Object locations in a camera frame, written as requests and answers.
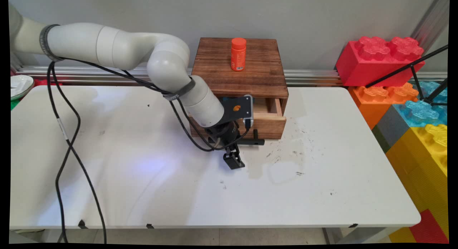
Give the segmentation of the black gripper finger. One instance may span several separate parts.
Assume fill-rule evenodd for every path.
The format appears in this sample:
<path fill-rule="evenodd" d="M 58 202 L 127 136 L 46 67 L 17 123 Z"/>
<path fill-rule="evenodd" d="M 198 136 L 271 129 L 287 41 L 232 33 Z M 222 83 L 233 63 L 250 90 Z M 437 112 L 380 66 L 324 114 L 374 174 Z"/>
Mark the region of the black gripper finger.
<path fill-rule="evenodd" d="M 226 153 L 223 155 L 225 163 L 231 170 L 238 168 L 238 151 L 234 145 L 226 147 Z"/>
<path fill-rule="evenodd" d="M 245 167 L 245 163 L 242 161 L 237 143 L 234 144 L 233 158 L 235 161 L 236 169 L 241 169 Z"/>

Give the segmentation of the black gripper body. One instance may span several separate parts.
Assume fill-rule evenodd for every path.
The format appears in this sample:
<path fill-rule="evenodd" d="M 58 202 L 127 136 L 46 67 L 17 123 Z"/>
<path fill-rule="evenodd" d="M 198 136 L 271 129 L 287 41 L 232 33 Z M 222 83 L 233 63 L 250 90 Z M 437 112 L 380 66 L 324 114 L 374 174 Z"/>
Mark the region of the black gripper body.
<path fill-rule="evenodd" d="M 204 131 L 208 135 L 208 143 L 216 148 L 226 148 L 240 137 L 239 125 L 234 121 L 205 128 Z"/>

